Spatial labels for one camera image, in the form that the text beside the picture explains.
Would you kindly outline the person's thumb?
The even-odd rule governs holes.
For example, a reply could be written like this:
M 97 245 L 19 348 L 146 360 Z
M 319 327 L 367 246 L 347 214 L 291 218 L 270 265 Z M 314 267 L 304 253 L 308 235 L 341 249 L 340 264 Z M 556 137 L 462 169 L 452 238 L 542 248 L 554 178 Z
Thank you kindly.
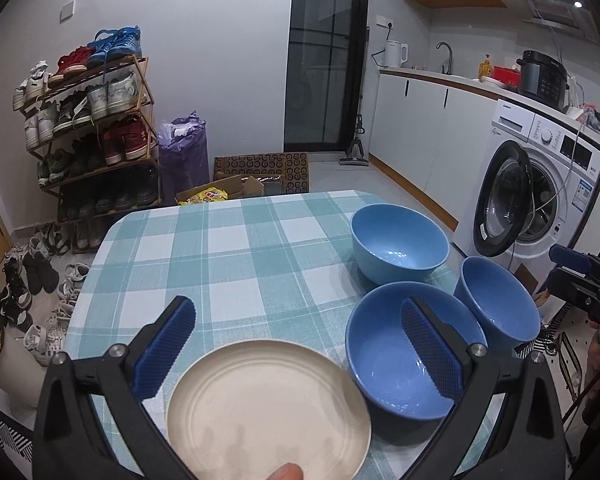
M 295 463 L 286 463 L 273 471 L 266 480 L 303 480 L 303 470 Z

